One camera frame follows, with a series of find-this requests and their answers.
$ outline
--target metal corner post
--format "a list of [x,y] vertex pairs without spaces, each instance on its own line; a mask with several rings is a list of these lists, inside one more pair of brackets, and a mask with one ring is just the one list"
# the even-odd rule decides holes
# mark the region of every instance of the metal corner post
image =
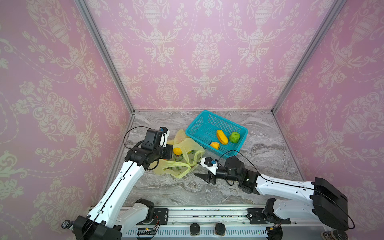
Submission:
[[288,82],[285,85],[284,89],[282,90],[280,96],[278,97],[276,103],[274,104],[274,106],[272,108],[272,114],[273,115],[275,115],[277,113],[277,111],[279,111],[281,106],[283,105],[283,102],[285,101],[289,92],[293,88],[293,85],[295,84],[299,75],[304,70],[304,68],[307,65],[307,63],[309,62],[309,60],[311,59],[313,53],[316,51],[316,48],[319,46],[321,40],[326,35],[328,29],[331,27],[333,21],[336,19],[337,15],[339,14],[341,9],[343,8],[346,1],[347,0],[334,0],[332,6],[329,8],[327,16],[323,19],[317,32],[315,33],[310,44],[308,45],[308,48],[305,50],[299,63],[297,64],[296,68],[293,70],[293,73],[292,73],[290,79],[288,80]]
[[85,0],[74,0],[131,116],[135,110]]

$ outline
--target black knob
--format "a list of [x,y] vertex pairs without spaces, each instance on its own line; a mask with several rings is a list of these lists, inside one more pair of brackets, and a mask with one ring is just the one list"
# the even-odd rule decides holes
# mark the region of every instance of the black knob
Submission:
[[222,224],[222,223],[216,224],[216,226],[215,226],[215,233],[217,235],[224,236],[225,235],[225,225]]
[[71,220],[65,220],[61,223],[61,228],[68,229],[73,225]]
[[200,233],[200,226],[197,223],[192,223],[191,226],[189,226],[189,232],[191,235],[198,235]]

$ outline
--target toy fruit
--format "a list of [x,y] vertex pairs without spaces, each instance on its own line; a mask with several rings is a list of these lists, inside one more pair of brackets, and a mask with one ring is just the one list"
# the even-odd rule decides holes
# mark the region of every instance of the toy fruit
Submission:
[[240,140],[240,133],[238,132],[233,132],[231,136],[229,136],[229,141],[233,143],[237,143]]
[[217,139],[221,142],[221,144],[223,144],[223,145],[227,145],[228,144],[228,138],[223,133],[223,131],[217,130],[216,131],[216,136],[217,136]]
[[174,148],[174,149],[173,149],[173,153],[174,153],[175,155],[181,155],[181,154],[183,154],[183,152],[181,151],[181,149],[180,149],[179,147]]
[[212,142],[210,146],[218,150],[218,148],[220,147],[220,144],[218,142]]

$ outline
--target pink wall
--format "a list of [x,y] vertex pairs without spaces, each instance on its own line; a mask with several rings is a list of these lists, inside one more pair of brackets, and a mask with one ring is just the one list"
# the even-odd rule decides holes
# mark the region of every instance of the pink wall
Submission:
[[135,109],[270,109],[333,0],[87,0]]
[[306,178],[349,199],[352,239],[384,227],[384,1],[349,0],[277,117]]
[[0,3],[0,239],[73,239],[129,113],[73,1]]

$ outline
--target yellow fruit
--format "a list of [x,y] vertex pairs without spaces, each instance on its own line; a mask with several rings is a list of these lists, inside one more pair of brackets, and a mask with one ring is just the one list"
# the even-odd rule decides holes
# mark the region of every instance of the yellow fruit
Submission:
[[220,144],[218,142],[212,142],[210,146],[218,150],[218,148],[220,147]]
[[181,149],[180,149],[179,147],[174,148],[174,149],[173,149],[173,153],[176,154],[176,155],[181,155],[181,154],[183,154],[183,152],[181,151]]
[[223,144],[223,145],[227,145],[228,144],[228,138],[223,133],[223,131],[217,130],[216,131],[216,136],[217,136],[217,139],[221,142],[221,144]]

